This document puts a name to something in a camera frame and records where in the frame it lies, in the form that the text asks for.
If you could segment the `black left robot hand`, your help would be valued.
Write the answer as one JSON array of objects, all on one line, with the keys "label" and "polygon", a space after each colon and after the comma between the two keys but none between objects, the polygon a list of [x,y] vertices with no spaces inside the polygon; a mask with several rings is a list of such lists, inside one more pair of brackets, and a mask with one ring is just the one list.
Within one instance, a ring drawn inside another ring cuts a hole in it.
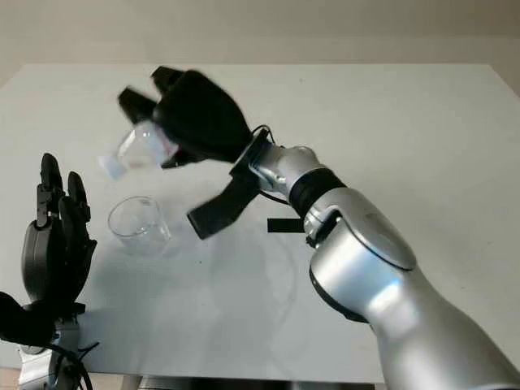
[{"label": "black left robot hand", "polygon": [[64,316],[86,280],[97,242],[89,236],[91,210],[80,175],[70,171],[67,187],[57,158],[45,153],[37,185],[36,218],[28,225],[22,250],[22,276],[31,306]]}]

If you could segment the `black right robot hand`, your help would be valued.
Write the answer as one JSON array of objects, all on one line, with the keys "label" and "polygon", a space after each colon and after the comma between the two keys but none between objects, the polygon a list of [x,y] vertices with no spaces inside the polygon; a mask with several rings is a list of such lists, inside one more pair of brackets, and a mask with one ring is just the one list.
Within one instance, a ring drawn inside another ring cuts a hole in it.
[{"label": "black right robot hand", "polygon": [[253,134],[240,107],[224,89],[193,69],[160,66],[151,79],[160,93],[158,101],[127,87],[118,103],[132,124],[149,120],[178,145],[161,168],[206,159],[234,163],[241,156]]}]

